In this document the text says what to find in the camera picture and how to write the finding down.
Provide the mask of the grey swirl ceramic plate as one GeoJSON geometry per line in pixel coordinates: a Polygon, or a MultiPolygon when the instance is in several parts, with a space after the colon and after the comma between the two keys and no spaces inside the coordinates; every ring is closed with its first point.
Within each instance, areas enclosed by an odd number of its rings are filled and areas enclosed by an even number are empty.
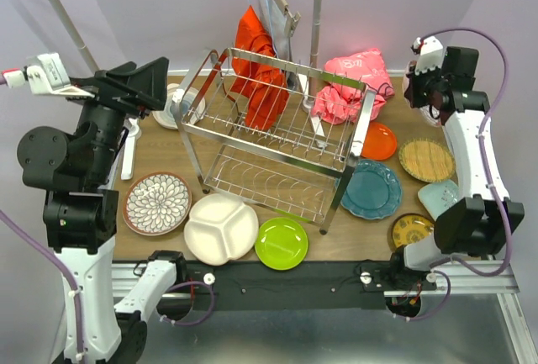
{"type": "Polygon", "coordinates": [[[206,108],[205,100],[202,98],[196,108],[193,107],[194,101],[197,99],[198,90],[189,88],[186,92],[180,88],[178,83],[171,83],[167,86],[167,100],[165,108],[162,111],[154,111],[152,113],[155,121],[163,128],[177,129],[175,120],[174,102],[178,102],[177,111],[180,115],[186,116],[189,124],[198,123],[204,115],[206,108]]]}

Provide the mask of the orange plate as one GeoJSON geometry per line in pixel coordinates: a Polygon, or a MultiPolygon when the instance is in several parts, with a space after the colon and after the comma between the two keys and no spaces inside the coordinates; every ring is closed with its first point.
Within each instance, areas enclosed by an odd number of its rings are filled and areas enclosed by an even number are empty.
{"type": "Polygon", "coordinates": [[[385,161],[397,149],[397,138],[386,125],[378,122],[369,124],[361,156],[374,161],[385,161]]]}

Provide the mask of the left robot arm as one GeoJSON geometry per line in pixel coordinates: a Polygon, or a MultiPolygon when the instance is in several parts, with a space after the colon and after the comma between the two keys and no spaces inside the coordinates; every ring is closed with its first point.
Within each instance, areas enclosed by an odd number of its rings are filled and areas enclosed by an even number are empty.
{"type": "Polygon", "coordinates": [[[45,191],[45,254],[61,270],[66,305],[65,363],[135,363],[148,320],[162,295],[187,280],[180,252],[157,251],[121,303],[113,300],[113,250],[119,195],[108,188],[124,123],[161,110],[169,61],[127,62],[87,78],[67,74],[57,54],[35,57],[7,76],[35,95],[61,96],[82,107],[73,133],[41,126],[18,144],[26,186],[45,191]]]}

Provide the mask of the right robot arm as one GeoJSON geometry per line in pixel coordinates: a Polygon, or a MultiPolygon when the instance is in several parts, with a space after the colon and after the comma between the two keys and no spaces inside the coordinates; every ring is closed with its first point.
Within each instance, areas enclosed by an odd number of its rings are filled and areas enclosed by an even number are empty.
{"type": "Polygon", "coordinates": [[[440,121],[456,163],[459,199],[435,220],[432,235],[392,254],[386,278],[398,290],[448,261],[509,255],[511,236],[525,216],[496,165],[488,95],[474,88],[478,51],[436,40],[412,50],[418,58],[409,63],[404,96],[412,108],[427,107],[440,121]]]}

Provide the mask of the steel two-tier dish rack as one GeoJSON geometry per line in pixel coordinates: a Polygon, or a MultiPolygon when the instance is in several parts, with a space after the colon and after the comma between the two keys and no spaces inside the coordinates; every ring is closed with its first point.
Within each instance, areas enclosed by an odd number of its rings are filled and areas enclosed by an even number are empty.
{"type": "Polygon", "coordinates": [[[350,78],[236,48],[204,50],[180,83],[185,92],[191,87],[198,90],[194,108],[205,100],[203,118],[189,124],[177,101],[174,115],[202,191],[237,196],[327,234],[361,157],[375,92],[350,78]],[[248,99],[230,90],[235,57],[286,77],[287,105],[266,131],[246,125],[248,99]],[[360,91],[356,121],[327,124],[311,115],[315,93],[305,86],[320,81],[360,91]]]}

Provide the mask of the woven bamboo plate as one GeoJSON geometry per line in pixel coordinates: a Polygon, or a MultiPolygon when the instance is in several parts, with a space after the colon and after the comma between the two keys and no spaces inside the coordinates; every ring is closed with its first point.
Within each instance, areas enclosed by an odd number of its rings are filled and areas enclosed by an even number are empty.
{"type": "Polygon", "coordinates": [[[434,183],[451,179],[456,163],[450,151],[442,144],[426,138],[405,142],[398,152],[402,168],[413,178],[434,183]]]}

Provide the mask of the pale blue square plate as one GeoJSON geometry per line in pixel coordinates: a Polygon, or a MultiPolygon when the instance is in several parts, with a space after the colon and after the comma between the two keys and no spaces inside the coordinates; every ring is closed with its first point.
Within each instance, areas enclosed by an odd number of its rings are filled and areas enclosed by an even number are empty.
{"type": "Polygon", "coordinates": [[[452,180],[433,182],[418,191],[419,201],[433,220],[437,220],[459,200],[459,188],[452,180]]]}

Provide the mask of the orange garment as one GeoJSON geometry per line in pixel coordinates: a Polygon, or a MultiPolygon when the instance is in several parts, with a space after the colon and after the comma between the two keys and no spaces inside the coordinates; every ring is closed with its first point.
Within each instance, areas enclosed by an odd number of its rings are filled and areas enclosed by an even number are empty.
{"type": "MultiPolygon", "coordinates": [[[[260,55],[276,54],[272,38],[253,7],[248,7],[239,21],[235,47],[260,55]]],[[[237,57],[232,60],[232,68],[237,78],[230,90],[248,98],[246,125],[261,131],[270,129],[287,105],[289,94],[284,73],[268,64],[237,57]]]]}

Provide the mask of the teal scalloped plate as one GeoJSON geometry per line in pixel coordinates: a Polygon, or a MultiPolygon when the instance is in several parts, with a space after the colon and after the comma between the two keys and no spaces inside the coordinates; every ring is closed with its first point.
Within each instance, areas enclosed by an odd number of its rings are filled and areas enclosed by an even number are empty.
{"type": "Polygon", "coordinates": [[[396,213],[403,189],[396,173],[378,161],[358,161],[340,205],[355,217],[385,219],[396,213]]]}

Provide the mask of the floral brown rim plate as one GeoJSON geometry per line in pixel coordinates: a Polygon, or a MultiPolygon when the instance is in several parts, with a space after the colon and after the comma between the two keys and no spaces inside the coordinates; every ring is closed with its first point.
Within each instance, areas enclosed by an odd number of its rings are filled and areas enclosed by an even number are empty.
{"type": "Polygon", "coordinates": [[[165,235],[179,227],[192,207],[187,182],[171,172],[158,171],[137,180],[127,192],[123,219],[136,234],[165,235]]]}

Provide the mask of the yellow black patterned plate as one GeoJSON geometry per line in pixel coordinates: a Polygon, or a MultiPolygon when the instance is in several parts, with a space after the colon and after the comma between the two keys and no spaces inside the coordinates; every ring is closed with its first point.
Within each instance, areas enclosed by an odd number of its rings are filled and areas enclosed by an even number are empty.
{"type": "Polygon", "coordinates": [[[434,231],[431,220],[421,214],[403,214],[395,219],[389,231],[389,239],[394,250],[419,242],[434,231]]]}

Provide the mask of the grey towel with panda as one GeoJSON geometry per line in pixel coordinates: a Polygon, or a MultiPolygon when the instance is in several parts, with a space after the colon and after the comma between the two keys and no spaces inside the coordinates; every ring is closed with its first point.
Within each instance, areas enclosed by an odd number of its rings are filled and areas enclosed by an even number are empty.
{"type": "Polygon", "coordinates": [[[291,39],[296,28],[294,15],[286,0],[258,0],[260,20],[272,37],[277,58],[292,59],[291,39]]]}

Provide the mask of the white divided plate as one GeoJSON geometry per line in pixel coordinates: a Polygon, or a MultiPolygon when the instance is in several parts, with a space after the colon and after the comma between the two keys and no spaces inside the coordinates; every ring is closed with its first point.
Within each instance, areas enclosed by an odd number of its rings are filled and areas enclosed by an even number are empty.
{"type": "Polygon", "coordinates": [[[259,230],[256,211],[240,198],[215,193],[196,202],[184,227],[188,249],[201,262],[222,266],[254,246],[259,230]]]}

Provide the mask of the lime green plate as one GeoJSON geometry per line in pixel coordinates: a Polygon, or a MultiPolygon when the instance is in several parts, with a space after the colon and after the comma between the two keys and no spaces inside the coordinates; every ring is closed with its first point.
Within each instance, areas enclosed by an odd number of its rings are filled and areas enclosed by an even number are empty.
{"type": "Polygon", "coordinates": [[[283,272],[297,267],[305,259],[309,238],[298,222],[277,217],[260,226],[254,248],[262,264],[283,272]]]}

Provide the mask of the black base bar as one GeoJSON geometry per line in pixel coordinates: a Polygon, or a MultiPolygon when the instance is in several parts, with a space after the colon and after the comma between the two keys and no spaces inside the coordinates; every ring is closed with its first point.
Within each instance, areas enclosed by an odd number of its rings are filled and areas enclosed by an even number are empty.
{"type": "Polygon", "coordinates": [[[277,271],[258,261],[208,266],[184,261],[171,284],[198,281],[187,290],[196,309],[216,311],[385,309],[385,292],[404,293],[419,279],[389,261],[304,261],[277,271]]]}

